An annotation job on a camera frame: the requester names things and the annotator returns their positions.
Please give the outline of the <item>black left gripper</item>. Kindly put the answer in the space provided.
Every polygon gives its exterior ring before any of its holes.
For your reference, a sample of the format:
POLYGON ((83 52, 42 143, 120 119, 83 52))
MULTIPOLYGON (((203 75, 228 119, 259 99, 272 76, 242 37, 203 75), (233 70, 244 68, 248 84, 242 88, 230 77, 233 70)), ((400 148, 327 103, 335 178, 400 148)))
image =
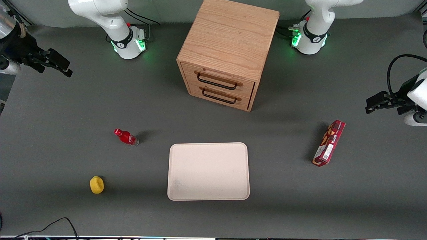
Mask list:
MULTIPOLYGON (((409 111, 415 111, 415 116, 421 116, 421 107, 418 107, 417 104, 410 100, 407 97, 409 91, 415 86, 415 83, 418 79, 418 75, 413 76, 409 80, 405 81, 397 92, 393 92, 391 88, 390 75, 387 75, 387 87, 392 97, 392 102, 399 115, 407 113, 409 111)), ((389 94, 386 91, 380 91, 372 97, 369 97, 366 100, 365 112, 366 114, 371 114, 372 112, 380 109, 389 108, 389 94)))

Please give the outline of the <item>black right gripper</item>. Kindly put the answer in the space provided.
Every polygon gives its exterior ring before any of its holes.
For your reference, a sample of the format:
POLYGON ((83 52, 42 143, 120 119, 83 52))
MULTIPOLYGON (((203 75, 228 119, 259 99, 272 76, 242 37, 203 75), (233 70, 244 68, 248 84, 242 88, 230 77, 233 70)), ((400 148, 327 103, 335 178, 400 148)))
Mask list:
MULTIPOLYGON (((1 73, 18 74, 21 65, 24 64, 43 73, 45 66, 45 50, 38 47, 36 39, 26 34, 20 38, 17 31, 12 31, 8 35, 1 32, 1 73)), ((54 49, 47 50, 47 62, 52 64, 53 68, 70 78, 73 71, 70 70, 70 61, 54 49)))

